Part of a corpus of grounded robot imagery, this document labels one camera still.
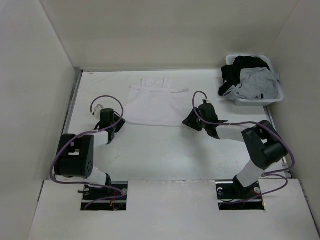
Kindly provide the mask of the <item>white tank top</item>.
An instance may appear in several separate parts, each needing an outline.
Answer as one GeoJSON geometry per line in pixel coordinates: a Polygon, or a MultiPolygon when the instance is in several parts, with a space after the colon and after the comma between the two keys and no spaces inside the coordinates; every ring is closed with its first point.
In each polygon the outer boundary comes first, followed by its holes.
{"type": "Polygon", "coordinates": [[[189,89],[171,87],[172,81],[144,78],[131,85],[124,119],[133,125],[181,127],[190,113],[189,89]]]}

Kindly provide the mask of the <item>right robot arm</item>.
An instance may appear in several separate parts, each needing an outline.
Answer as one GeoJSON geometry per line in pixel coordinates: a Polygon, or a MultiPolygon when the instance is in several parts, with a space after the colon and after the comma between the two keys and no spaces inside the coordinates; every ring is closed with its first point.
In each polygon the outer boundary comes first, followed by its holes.
{"type": "Polygon", "coordinates": [[[217,140],[232,140],[245,144],[249,161],[243,170],[235,175],[231,184],[231,193],[237,199],[245,197],[259,178],[270,175],[266,170],[289,153],[284,141],[269,121],[252,122],[252,127],[246,126],[249,122],[228,123],[227,120],[220,120],[213,105],[206,101],[195,107],[182,124],[198,132],[205,130],[210,137],[217,140]]]}

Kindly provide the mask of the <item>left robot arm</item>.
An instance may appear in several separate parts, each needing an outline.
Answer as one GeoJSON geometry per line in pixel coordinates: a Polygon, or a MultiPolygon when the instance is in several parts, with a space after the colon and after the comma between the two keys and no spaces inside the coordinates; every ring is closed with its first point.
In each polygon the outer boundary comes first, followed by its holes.
{"type": "Polygon", "coordinates": [[[94,110],[93,115],[99,121],[92,131],[62,135],[57,155],[50,167],[50,177],[58,184],[83,184],[95,189],[96,195],[105,200],[112,195],[112,190],[117,189],[112,186],[111,177],[95,167],[95,151],[109,145],[126,120],[123,114],[112,108],[94,110]]]}

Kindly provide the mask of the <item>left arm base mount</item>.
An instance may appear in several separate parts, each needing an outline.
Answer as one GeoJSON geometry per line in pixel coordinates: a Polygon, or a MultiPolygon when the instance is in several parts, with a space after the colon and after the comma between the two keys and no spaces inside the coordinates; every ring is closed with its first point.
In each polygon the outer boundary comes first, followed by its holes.
{"type": "Polygon", "coordinates": [[[124,192],[124,195],[115,189],[98,188],[85,185],[82,194],[81,211],[126,211],[128,199],[128,182],[112,182],[113,188],[124,192]]]}

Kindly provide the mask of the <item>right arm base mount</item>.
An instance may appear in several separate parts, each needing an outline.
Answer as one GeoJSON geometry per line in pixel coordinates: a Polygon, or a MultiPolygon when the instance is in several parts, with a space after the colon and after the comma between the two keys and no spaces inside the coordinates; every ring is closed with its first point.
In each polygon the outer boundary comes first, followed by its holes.
{"type": "Polygon", "coordinates": [[[231,181],[218,181],[215,186],[218,208],[221,211],[265,210],[264,201],[261,196],[251,199],[261,194],[261,188],[258,182],[240,194],[236,193],[231,181]]]}

